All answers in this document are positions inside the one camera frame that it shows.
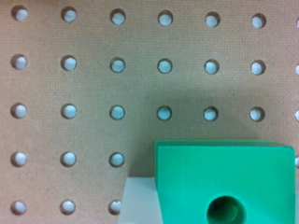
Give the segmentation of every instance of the green foam block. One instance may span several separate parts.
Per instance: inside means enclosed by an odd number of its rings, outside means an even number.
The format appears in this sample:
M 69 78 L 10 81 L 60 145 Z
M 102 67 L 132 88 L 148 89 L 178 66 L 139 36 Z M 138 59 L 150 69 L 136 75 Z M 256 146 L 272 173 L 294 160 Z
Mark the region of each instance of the green foam block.
M 294 224 L 294 160 L 271 141 L 157 141 L 164 224 Z

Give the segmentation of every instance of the pegboard hole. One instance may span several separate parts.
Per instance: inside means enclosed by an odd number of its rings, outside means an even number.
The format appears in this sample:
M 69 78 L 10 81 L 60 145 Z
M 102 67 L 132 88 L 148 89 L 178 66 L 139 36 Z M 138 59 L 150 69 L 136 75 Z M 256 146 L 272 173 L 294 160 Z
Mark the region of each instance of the pegboard hole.
M 72 215 L 76 210 L 76 205 L 70 200 L 65 200 L 60 204 L 60 211 L 64 215 Z
M 204 118 L 208 121 L 214 121 L 218 118 L 219 112 L 215 106 L 209 106 L 204 110 Z
M 27 156 L 21 152 L 15 152 L 10 157 L 11 164 L 16 167 L 22 167 L 27 162 Z
M 13 214 L 15 214 L 17 216 L 21 216 L 26 212 L 27 206 L 26 206 L 25 202 L 18 200 L 11 204 L 10 210 Z
M 23 21 L 28 17 L 28 11 L 24 6 L 15 6 L 11 9 L 11 16 L 16 21 Z
M 265 71 L 265 64 L 263 61 L 256 60 L 251 64 L 251 72 L 254 75 L 259 76 L 259 75 L 263 74 L 264 71 Z
M 120 214 L 121 211 L 121 201 L 120 200 L 113 200 L 109 205 L 108 205 L 108 211 L 111 215 L 117 216 Z
M 66 104 L 62 107 L 61 113 L 65 119 L 73 119 L 77 114 L 77 109 L 72 104 Z
M 64 21 L 72 22 L 77 18 L 77 12 L 73 7 L 65 7 L 62 10 L 62 18 Z
M 252 25 L 256 29 L 261 29 L 266 24 L 266 18 L 262 13 L 257 13 L 252 17 Z
M 172 116 L 172 110 L 167 105 L 160 106 L 157 111 L 157 116 L 160 120 L 169 120 Z
M 109 115 L 114 120 L 123 119 L 125 112 L 121 105 L 113 105 L 109 111 Z
M 216 74 L 219 71 L 219 68 L 219 63 L 214 59 L 210 59 L 205 63 L 205 70 L 210 75 Z
M 254 107 L 250 111 L 250 118 L 253 121 L 260 122 L 264 119 L 265 113 L 261 107 Z
M 11 62 L 12 67 L 14 67 L 15 69 L 18 69 L 18 70 L 25 69 L 25 67 L 27 65 L 27 60 L 26 60 L 25 56 L 22 54 L 16 54 L 15 56 L 13 56 L 11 58 L 10 62 Z
M 235 198 L 222 196 L 215 199 L 208 207 L 209 224 L 241 224 L 245 220 L 242 204 Z
M 124 164 L 124 157 L 120 152 L 114 152 L 109 157 L 109 163 L 113 167 L 121 167 Z
M 74 56 L 65 55 L 61 60 L 61 66 L 65 71 L 73 71 L 77 66 L 77 60 Z
M 122 58 L 114 58 L 110 62 L 110 68 L 115 73 L 120 73 L 125 68 L 125 62 Z
M 27 108 L 21 103 L 16 103 L 11 107 L 10 113 L 15 119 L 22 119 L 27 115 Z
M 206 14 L 206 25 L 208 27 L 216 27 L 221 22 L 221 16 L 217 12 L 209 12 Z
M 158 62 L 158 70 L 163 74 L 170 73 L 172 70 L 172 62 L 169 59 L 161 59 Z
M 159 13 L 158 21 L 162 26 L 169 26 L 174 20 L 174 16 L 168 10 L 163 10 Z
M 75 165 L 76 161 L 77 158 L 73 152 L 65 152 L 60 158 L 61 164 L 65 167 L 71 167 Z
M 295 159 L 295 166 L 299 169 L 299 157 Z
M 110 13 L 111 21 L 116 25 L 122 25 L 125 21 L 125 13 L 122 9 L 116 8 Z

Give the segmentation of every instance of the pegboard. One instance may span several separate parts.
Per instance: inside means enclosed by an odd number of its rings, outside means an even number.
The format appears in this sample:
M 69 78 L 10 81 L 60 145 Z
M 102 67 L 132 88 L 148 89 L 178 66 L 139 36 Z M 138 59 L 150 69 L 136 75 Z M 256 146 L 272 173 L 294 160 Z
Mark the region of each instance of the pegboard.
M 28 11 L 16 21 L 11 10 Z M 77 18 L 62 19 L 73 7 Z M 110 12 L 125 13 L 122 25 Z M 159 23 L 169 10 L 173 22 Z M 269 139 L 291 145 L 299 152 L 299 3 L 297 1 L 2 1 L 0 7 L 0 222 L 1 223 L 117 223 L 108 212 L 121 200 L 127 176 L 154 176 L 156 139 Z M 220 23 L 206 25 L 206 15 L 217 12 Z M 262 13 L 266 25 L 252 26 Z M 21 54 L 23 70 L 11 60 Z M 77 60 L 65 71 L 61 60 Z M 121 73 L 110 62 L 125 62 Z M 172 63 L 162 74 L 161 59 Z M 219 71 L 205 71 L 208 60 Z M 260 76 L 251 73 L 256 60 L 264 62 Z M 27 115 L 15 119 L 11 107 L 23 104 Z M 61 114 L 65 104 L 77 109 L 73 119 Z M 125 116 L 110 117 L 113 105 Z M 170 120 L 157 118 L 160 106 L 171 108 Z M 219 115 L 205 120 L 206 108 Z M 255 107 L 264 111 L 261 122 L 251 120 Z M 61 155 L 73 152 L 72 167 Z M 15 167 L 15 152 L 27 156 Z M 111 154 L 120 152 L 124 165 L 112 167 Z M 23 200 L 27 210 L 15 216 L 10 205 Z M 76 211 L 66 216 L 60 203 L 73 201 Z

